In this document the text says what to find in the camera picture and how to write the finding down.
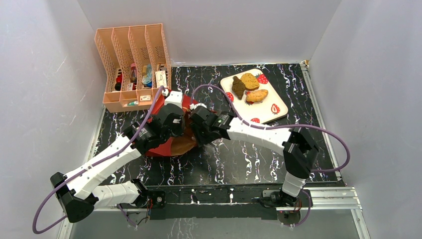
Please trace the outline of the brown twisted fake bread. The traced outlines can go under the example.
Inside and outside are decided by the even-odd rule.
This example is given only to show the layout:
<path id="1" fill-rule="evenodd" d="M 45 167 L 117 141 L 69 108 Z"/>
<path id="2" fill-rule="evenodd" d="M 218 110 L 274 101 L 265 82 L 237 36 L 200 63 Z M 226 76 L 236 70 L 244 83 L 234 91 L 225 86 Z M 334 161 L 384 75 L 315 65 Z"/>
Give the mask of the brown twisted fake bread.
<path id="1" fill-rule="evenodd" d="M 233 76 L 232 79 L 232 91 L 237 96 L 237 98 L 241 100 L 243 98 L 244 92 L 246 91 L 246 86 L 237 76 Z"/>

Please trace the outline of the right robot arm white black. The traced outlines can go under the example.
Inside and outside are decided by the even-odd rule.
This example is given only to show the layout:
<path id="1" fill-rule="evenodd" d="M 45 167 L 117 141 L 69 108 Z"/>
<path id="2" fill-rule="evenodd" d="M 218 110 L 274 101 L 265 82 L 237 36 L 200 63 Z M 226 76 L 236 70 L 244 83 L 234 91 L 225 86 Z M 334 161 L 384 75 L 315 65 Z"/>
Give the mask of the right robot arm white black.
<path id="1" fill-rule="evenodd" d="M 198 146 L 217 139 L 240 140 L 268 148 L 283 156 L 286 175 L 280 191 L 253 199 L 263 207 L 295 206 L 313 169 L 318 146 L 306 128 L 270 129 L 259 123 L 244 123 L 232 112 L 217 115 L 202 104 L 191 104 L 189 119 Z"/>

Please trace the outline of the long yellow fake bread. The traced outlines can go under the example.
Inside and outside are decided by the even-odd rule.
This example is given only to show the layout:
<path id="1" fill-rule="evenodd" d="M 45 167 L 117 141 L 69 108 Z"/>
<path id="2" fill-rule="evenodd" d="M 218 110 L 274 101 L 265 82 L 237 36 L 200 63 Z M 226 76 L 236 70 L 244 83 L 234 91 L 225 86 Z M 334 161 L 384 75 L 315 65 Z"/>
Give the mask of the long yellow fake bread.
<path id="1" fill-rule="evenodd" d="M 255 90 L 246 93 L 246 101 L 250 103 L 257 103 L 263 101 L 269 92 L 268 90 Z"/>

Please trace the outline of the red brown paper bag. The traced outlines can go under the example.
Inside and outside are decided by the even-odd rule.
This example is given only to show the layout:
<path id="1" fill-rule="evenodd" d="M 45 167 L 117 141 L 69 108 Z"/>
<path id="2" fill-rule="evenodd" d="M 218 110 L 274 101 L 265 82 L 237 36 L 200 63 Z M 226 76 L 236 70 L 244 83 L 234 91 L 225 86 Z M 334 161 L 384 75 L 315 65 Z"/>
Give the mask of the red brown paper bag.
<path id="1" fill-rule="evenodd" d="M 157 102 L 156 102 L 156 104 L 155 104 L 155 106 L 152 110 L 153 115 L 158 113 L 159 110 L 164 107 L 165 98 L 166 97 L 161 96 L 157 100 Z M 149 157 L 179 156 L 179 155 L 183 155 L 183 154 L 187 153 L 191 149 L 198 146 L 197 142 L 194 138 L 194 134 L 192 132 L 192 129 L 190 127 L 190 123 L 191 123 L 191 121 L 189 119 L 189 114 L 191 112 L 189 110 L 190 100 L 191 100 L 191 97 L 184 95 L 183 108 L 182 108 L 182 110 L 184 112 L 184 120 L 185 120 L 184 134 L 182 136 L 179 136 L 179 137 L 170 137 L 164 144 L 161 144 L 157 148 L 150 149 L 146 153 L 146 156 L 149 156 Z"/>

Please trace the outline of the round yellow fake bread slice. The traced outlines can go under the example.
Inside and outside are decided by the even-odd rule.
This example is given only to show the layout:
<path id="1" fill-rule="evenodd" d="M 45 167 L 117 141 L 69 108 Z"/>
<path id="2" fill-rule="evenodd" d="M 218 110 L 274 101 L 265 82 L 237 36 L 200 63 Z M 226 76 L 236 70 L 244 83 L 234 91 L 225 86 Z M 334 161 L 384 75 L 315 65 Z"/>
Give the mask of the round yellow fake bread slice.
<path id="1" fill-rule="evenodd" d="M 258 82 L 257 78 L 251 73 L 244 73 L 240 80 L 248 91 L 257 90 L 260 87 L 260 83 Z"/>

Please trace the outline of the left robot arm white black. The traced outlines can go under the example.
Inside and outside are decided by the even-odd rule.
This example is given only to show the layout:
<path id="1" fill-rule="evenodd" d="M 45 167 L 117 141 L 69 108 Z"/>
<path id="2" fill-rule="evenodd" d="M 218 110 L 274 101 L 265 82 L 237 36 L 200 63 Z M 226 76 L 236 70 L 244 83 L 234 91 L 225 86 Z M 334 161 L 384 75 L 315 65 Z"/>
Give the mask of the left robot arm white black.
<path id="1" fill-rule="evenodd" d="M 158 148 L 171 137 L 182 136 L 185 128 L 181 104 L 167 103 L 159 111 L 143 117 L 122 131 L 105 150 L 79 169 L 66 174 L 57 172 L 50 181 L 57 189 L 56 197 L 71 223 L 79 222 L 95 209 L 131 204 L 144 208 L 154 201 L 157 192 L 150 192 L 140 179 L 112 185 L 101 183 L 116 170 Z"/>

